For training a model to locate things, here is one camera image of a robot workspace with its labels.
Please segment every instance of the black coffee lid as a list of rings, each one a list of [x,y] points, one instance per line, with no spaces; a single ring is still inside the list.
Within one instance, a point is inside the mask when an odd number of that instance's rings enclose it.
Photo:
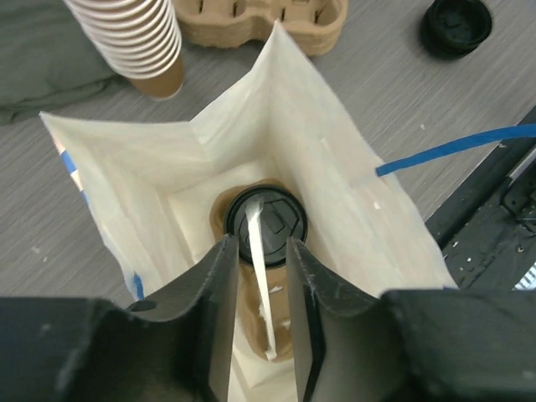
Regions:
[[[248,201],[259,199],[262,205],[260,227],[266,268],[276,268],[286,262],[286,241],[289,237],[305,241],[307,215],[300,202],[284,188],[259,185],[240,193],[227,209],[224,230],[239,238],[240,259],[253,264],[250,232],[245,216]]]
[[[440,57],[471,53],[492,32],[492,15],[480,0],[435,0],[421,24],[423,45]]]

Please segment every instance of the stacked paper cups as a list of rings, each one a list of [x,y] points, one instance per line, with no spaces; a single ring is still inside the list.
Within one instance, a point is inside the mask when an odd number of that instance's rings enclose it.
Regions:
[[[64,0],[110,67],[142,92],[174,96],[182,37],[171,0]]]

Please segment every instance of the black metal frame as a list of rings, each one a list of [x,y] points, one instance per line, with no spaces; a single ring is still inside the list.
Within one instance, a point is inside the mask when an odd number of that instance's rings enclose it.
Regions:
[[[521,124],[535,122],[536,108]],[[536,226],[522,216],[536,207],[536,162],[510,177],[535,147],[503,142],[426,222],[459,287],[511,290],[536,261]]]

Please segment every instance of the gray fabric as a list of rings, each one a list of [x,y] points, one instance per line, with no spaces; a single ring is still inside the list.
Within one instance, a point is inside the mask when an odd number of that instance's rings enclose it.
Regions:
[[[62,0],[0,1],[0,124],[117,87]]]

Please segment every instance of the paper bag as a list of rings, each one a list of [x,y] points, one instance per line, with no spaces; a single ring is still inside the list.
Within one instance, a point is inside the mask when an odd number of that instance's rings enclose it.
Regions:
[[[382,161],[278,23],[251,71],[189,122],[42,118],[134,295],[199,261],[216,197],[263,178],[302,201],[307,247],[363,291],[456,287],[416,207],[394,175],[376,175]],[[296,400],[292,361],[260,360],[238,321],[234,340],[229,400]]]

